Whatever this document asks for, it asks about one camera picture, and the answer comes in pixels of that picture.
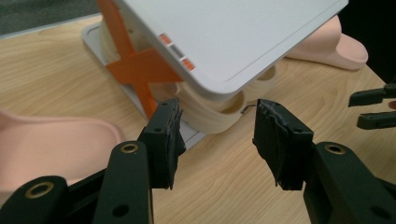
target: wooden surface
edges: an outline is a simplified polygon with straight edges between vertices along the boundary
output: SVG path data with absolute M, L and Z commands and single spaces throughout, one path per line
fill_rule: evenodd
M 135 140 L 146 121 L 91 54 L 81 30 L 93 17 L 0 40 L 0 108 L 27 116 L 79 116 L 117 124 Z M 350 147 L 373 172 L 396 183 L 396 129 L 364 131 L 347 107 L 354 91 L 384 83 L 368 67 L 346 71 L 284 59 L 266 96 L 314 131 L 314 142 Z M 301 191 L 282 191 L 252 145 L 254 108 L 228 131 L 208 135 L 179 158 L 173 190 L 155 189 L 156 223 L 309 223 Z

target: orange bracket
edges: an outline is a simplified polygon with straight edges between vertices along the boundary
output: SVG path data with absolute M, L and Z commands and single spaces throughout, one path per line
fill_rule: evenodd
M 112 0 L 96 0 L 96 3 L 120 55 L 119 61 L 109 63 L 106 67 L 120 84 L 134 87 L 140 104 L 150 119 L 157 104 L 149 90 L 149 83 L 178 82 L 182 79 L 156 49 L 134 51 L 119 9 Z

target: white tablet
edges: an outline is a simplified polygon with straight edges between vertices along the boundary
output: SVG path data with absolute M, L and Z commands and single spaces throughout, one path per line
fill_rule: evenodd
M 184 80 L 219 100 L 236 94 L 347 5 L 347 0 L 115 2 Z

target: wooden table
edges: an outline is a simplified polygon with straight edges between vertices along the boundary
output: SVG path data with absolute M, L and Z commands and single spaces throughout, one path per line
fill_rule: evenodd
M 0 40 L 0 108 L 27 116 L 109 120 L 135 140 L 147 121 L 81 39 L 100 16 Z M 384 83 L 367 66 L 346 71 L 284 59 L 266 96 L 315 132 L 314 142 L 350 147 L 373 172 L 396 183 L 396 129 L 364 131 L 360 113 L 387 104 L 347 107 L 355 91 Z M 179 158 L 173 190 L 155 189 L 156 223 L 309 223 L 303 193 L 282 191 L 252 145 L 255 113 L 206 136 Z

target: orange stand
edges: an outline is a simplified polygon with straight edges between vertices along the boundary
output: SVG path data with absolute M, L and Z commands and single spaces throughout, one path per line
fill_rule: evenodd
M 154 49 L 135 52 L 119 9 L 112 0 L 96 0 L 113 38 L 120 60 L 106 67 L 120 84 L 129 84 L 143 106 L 148 119 L 157 104 L 149 90 L 150 82 L 177 82 L 182 79 Z

